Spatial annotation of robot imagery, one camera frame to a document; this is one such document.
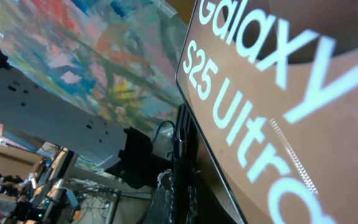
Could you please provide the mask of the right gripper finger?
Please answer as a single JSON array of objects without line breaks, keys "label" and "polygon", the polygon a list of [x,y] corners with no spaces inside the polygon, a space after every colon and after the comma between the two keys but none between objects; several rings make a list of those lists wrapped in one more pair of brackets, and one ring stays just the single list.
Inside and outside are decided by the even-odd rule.
[{"label": "right gripper finger", "polygon": [[176,180],[171,169],[165,170],[157,177],[157,189],[141,223],[197,224],[196,193],[192,185]]}]

